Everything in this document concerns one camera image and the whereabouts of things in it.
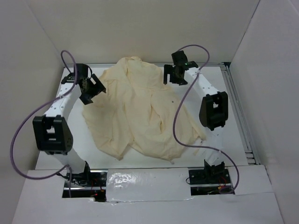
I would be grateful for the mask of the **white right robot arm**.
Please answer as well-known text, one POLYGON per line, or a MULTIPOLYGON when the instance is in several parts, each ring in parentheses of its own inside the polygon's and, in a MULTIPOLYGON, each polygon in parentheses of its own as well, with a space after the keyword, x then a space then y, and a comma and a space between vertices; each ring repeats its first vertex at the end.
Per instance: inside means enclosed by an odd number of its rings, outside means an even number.
POLYGON ((221 153, 222 131, 228 119, 228 94, 216 89, 202 74, 199 66, 194 61, 189 61, 184 51, 172 53, 173 65, 164 65, 164 84, 168 82, 178 85, 191 85, 183 96, 175 113, 173 121, 173 136, 177 143, 190 147, 178 140, 175 134, 175 125, 179 110, 191 89, 199 96, 200 110, 199 121, 205 128, 207 140, 212 146, 199 146, 207 149, 204 159, 204 178, 209 183, 216 182, 220 177, 219 170, 224 169, 224 161, 221 153))

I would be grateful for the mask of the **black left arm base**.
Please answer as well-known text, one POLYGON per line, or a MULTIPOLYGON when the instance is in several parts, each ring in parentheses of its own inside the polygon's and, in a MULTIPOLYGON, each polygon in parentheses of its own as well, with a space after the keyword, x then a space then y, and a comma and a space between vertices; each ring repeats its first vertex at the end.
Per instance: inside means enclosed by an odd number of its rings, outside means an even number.
POLYGON ((65 175, 59 173, 57 176, 63 178, 64 189, 62 198, 93 198, 96 202, 105 202, 107 171, 91 170, 89 165, 85 165, 83 173, 65 175))

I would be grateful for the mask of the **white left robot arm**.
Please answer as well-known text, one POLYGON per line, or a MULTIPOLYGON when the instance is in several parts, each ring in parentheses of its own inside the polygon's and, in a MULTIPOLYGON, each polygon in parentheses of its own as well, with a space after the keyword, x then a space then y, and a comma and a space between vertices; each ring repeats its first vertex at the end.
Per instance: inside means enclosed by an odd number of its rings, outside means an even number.
POLYGON ((91 104, 92 98, 106 92, 106 88, 88 65, 78 63, 76 68, 77 74, 70 72, 62 79, 59 99, 43 116, 34 117, 32 123, 37 148, 71 168, 67 180, 87 186, 92 183, 90 167, 73 148, 74 138, 67 120, 78 99, 84 105, 91 104))

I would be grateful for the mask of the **cream yellow jacket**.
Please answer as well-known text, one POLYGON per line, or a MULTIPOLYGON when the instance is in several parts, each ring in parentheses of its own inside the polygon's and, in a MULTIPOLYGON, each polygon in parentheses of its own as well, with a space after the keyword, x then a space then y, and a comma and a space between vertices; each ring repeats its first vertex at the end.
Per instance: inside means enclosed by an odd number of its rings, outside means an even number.
POLYGON ((83 117, 96 147, 121 160, 127 148, 153 158, 171 161, 186 145, 205 140, 163 72, 138 57, 124 57, 105 70, 100 81, 106 92, 84 106, 83 117))

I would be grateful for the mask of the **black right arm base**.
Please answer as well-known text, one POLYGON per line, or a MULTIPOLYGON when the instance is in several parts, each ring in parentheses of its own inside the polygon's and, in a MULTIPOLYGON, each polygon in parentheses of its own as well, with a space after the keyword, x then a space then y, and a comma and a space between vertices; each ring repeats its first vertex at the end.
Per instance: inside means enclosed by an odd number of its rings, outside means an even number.
POLYGON ((192 196, 233 194, 228 169, 225 163, 209 165, 204 161, 203 168, 192 168, 188 170, 189 176, 186 183, 190 185, 192 196))

